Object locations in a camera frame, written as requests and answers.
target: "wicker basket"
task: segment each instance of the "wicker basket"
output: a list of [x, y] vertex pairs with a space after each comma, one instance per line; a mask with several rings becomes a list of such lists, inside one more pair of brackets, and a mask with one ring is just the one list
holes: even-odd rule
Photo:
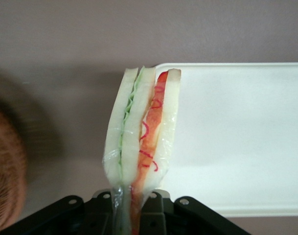
[[20, 215], [26, 191], [26, 153], [8, 118], [0, 112], [0, 230]]

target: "plastic-wrapped sandwich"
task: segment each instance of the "plastic-wrapped sandwich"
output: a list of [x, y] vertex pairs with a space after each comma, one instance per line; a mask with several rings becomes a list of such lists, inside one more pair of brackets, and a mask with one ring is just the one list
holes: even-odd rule
[[136, 235], [141, 207], [168, 170], [181, 71], [126, 69], [106, 136], [103, 164], [113, 186], [114, 233]]

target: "white tray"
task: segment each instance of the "white tray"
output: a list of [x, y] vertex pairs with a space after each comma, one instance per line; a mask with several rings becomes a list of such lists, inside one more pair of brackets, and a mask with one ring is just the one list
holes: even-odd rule
[[224, 216], [298, 215], [298, 63], [161, 64], [182, 70], [162, 189]]

